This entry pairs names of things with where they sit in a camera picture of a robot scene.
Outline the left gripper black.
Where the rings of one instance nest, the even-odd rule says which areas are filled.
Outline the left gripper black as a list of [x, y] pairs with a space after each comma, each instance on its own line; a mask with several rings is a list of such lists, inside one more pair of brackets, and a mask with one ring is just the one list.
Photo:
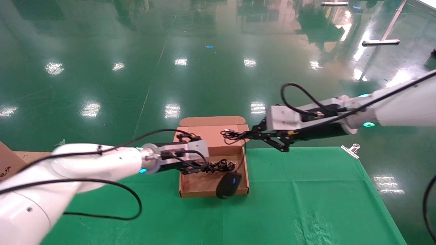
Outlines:
[[177, 170], [183, 174], [191, 174], [197, 170], [195, 164], [188, 160], [182, 159], [165, 159], [159, 162], [159, 172]]

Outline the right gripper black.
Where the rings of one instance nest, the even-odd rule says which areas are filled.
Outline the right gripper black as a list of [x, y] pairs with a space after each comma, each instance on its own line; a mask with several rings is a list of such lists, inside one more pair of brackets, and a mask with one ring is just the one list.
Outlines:
[[332, 138], [347, 135], [342, 124], [325, 124], [308, 130], [296, 132], [294, 130], [268, 131], [266, 119], [263, 118], [258, 124], [253, 125], [250, 131], [245, 132], [245, 138], [267, 143], [280, 152], [289, 152], [289, 147], [294, 141], [311, 141], [320, 138]]

